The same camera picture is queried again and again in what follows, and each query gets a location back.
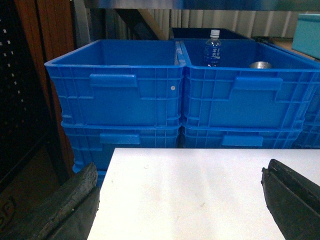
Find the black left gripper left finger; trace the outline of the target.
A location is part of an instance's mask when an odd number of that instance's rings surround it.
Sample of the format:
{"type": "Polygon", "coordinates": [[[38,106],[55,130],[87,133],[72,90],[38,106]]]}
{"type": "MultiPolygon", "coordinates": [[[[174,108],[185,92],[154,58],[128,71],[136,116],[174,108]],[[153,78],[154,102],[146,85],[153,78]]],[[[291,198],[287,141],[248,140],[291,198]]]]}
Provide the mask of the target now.
{"type": "Polygon", "coordinates": [[[94,163],[66,181],[18,223],[2,233],[2,240],[86,240],[100,204],[94,163]]]}

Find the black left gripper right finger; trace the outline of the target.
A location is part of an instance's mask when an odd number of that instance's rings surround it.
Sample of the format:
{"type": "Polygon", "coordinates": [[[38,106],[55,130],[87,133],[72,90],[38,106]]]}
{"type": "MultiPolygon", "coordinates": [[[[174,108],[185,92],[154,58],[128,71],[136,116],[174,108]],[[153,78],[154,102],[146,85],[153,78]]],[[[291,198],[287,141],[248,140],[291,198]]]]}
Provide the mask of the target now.
{"type": "Polygon", "coordinates": [[[282,162],[262,169],[266,206],[286,240],[320,238],[320,186],[282,162]]]}

